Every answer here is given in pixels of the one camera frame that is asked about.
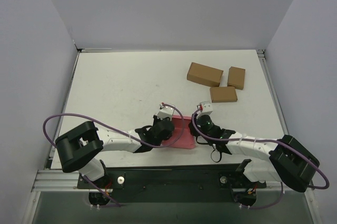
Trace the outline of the pink cardboard box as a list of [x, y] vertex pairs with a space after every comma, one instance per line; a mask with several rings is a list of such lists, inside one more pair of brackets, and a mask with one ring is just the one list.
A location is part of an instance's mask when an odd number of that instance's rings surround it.
[[172, 136], [162, 142], [162, 145], [168, 145], [170, 148], [194, 149], [196, 142], [194, 136], [190, 133], [189, 124], [191, 123], [190, 116], [183, 116], [185, 126], [183, 126], [182, 118], [179, 115], [173, 115], [172, 122], [175, 130]]

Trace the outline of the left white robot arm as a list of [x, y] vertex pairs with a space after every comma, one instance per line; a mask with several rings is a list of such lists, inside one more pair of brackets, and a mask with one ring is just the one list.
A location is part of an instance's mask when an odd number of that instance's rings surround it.
[[108, 175], [103, 165], [95, 159], [101, 151], [126, 151], [130, 153], [149, 152], [161, 146], [163, 141], [172, 137], [174, 124], [169, 117], [154, 116], [152, 125], [129, 132], [100, 130], [93, 121], [86, 121], [55, 140], [63, 172], [82, 172], [92, 163], [93, 171], [89, 181], [97, 188], [104, 187]]

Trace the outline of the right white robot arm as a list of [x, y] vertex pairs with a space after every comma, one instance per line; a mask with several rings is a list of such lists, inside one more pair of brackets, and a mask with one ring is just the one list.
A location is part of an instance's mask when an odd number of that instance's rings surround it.
[[190, 133], [202, 136], [205, 144], [220, 154], [244, 155], [265, 162], [250, 162], [243, 174], [251, 182], [279, 181], [297, 192], [305, 192], [320, 163], [296, 138], [257, 139], [215, 125], [209, 115], [195, 115], [189, 123]]

